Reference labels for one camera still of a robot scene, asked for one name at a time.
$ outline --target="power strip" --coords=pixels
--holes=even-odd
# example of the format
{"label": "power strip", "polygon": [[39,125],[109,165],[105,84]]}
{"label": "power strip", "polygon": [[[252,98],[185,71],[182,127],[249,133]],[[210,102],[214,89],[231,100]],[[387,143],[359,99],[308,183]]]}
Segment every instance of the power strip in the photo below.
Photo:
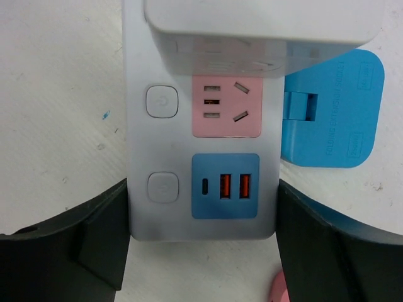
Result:
{"label": "power strip", "polygon": [[130,231],[137,240],[275,230],[284,78],[167,71],[142,1],[124,1]]}

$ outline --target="red object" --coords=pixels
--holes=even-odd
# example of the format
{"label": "red object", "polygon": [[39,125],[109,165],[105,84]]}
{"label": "red object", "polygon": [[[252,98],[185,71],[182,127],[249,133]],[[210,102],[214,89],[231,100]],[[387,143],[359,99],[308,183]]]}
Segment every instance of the red object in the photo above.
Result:
{"label": "red object", "polygon": [[279,272],[271,283],[269,302],[290,302],[283,271]]}

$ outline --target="blue usb panel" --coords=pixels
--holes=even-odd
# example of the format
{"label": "blue usb panel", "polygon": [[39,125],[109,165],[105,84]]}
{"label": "blue usb panel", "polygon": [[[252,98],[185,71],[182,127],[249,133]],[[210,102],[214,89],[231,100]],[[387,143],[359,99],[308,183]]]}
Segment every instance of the blue usb panel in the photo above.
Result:
{"label": "blue usb panel", "polygon": [[[222,197],[222,176],[230,175]],[[246,182],[248,177],[247,197]],[[250,219],[258,213],[259,156],[256,154],[196,154],[191,169],[191,212],[196,219]]]}

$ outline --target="electrical outlet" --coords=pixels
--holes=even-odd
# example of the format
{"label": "electrical outlet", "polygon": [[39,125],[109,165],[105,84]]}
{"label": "electrical outlet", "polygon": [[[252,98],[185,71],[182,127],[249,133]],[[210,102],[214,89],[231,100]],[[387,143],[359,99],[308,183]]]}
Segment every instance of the electrical outlet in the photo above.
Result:
{"label": "electrical outlet", "polygon": [[259,156],[195,154],[191,212],[196,219],[246,219],[258,213]]}
{"label": "electrical outlet", "polygon": [[192,78],[192,130],[195,137],[258,137],[263,79]]}

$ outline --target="orange usb port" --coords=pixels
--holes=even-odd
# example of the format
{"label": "orange usb port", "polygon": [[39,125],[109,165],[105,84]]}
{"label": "orange usb port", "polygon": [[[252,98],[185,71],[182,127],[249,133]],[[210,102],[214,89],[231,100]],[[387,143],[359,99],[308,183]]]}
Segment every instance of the orange usb port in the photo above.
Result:
{"label": "orange usb port", "polygon": [[251,175],[241,174],[239,181],[239,199],[251,197]]}
{"label": "orange usb port", "polygon": [[231,197],[231,174],[221,174],[220,176],[220,199]]}

